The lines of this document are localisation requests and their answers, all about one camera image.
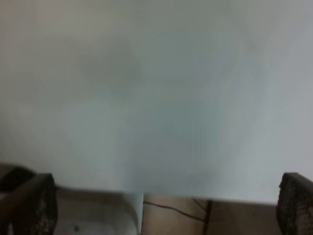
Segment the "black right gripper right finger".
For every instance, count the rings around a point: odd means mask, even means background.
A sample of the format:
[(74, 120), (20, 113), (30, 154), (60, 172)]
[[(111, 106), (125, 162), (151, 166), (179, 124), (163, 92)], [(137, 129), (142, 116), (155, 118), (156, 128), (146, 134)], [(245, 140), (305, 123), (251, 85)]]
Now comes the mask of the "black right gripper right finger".
[(283, 235), (313, 233), (313, 182), (288, 172), (282, 176), (276, 219)]

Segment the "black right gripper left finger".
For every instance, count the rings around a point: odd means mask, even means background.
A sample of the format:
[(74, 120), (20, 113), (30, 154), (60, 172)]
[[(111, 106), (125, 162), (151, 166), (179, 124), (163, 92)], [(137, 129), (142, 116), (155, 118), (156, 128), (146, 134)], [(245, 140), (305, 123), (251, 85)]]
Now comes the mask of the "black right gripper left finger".
[(20, 166), (0, 167), (0, 233), (52, 235), (58, 220), (56, 186), (51, 173)]

